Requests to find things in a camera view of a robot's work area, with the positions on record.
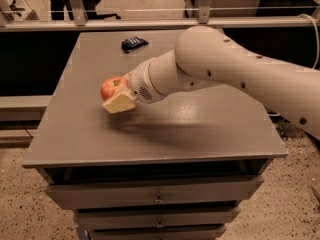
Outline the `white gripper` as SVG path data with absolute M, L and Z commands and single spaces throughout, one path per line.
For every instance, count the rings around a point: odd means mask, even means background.
M 123 76 L 137 99 L 145 104 L 161 101 L 164 96 L 153 86 L 150 78 L 152 60 L 140 63 L 134 70 Z M 112 97 L 102 103 L 102 107 L 110 114 L 134 109 L 136 97 L 127 89 L 117 91 Z

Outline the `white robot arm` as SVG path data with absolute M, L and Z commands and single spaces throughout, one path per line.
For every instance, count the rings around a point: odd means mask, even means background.
M 248 94 L 320 139 L 320 71 L 252 53 L 211 27 L 185 30 L 173 50 L 106 79 L 100 93 L 103 107 L 117 113 L 215 84 Z

